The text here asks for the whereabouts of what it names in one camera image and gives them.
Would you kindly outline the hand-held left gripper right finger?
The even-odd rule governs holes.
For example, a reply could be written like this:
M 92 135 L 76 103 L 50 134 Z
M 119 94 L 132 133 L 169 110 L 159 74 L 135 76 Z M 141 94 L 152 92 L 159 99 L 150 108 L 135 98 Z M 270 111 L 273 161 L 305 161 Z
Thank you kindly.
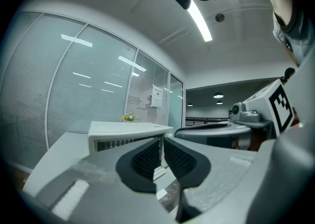
M 176 221 L 184 223 L 220 203 L 241 182 L 255 153 L 164 139 L 164 158 L 179 184 Z

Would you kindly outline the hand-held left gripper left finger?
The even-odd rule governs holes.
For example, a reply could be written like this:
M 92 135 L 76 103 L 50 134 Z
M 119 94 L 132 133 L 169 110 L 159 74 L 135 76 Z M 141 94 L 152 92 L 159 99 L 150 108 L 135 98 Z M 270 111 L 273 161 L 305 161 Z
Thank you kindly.
M 160 141 L 142 140 L 87 156 L 36 196 L 63 224 L 173 224 L 157 200 Z

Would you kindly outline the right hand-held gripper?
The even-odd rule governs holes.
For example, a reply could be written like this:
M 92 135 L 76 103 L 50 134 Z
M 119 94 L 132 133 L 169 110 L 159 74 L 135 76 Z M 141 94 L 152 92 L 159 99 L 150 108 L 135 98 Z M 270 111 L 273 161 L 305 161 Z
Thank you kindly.
M 278 79 L 243 102 L 232 106 L 228 123 L 209 123 L 178 129 L 174 137 L 193 143 L 258 151 L 269 139 L 276 139 L 294 121 L 294 111 Z

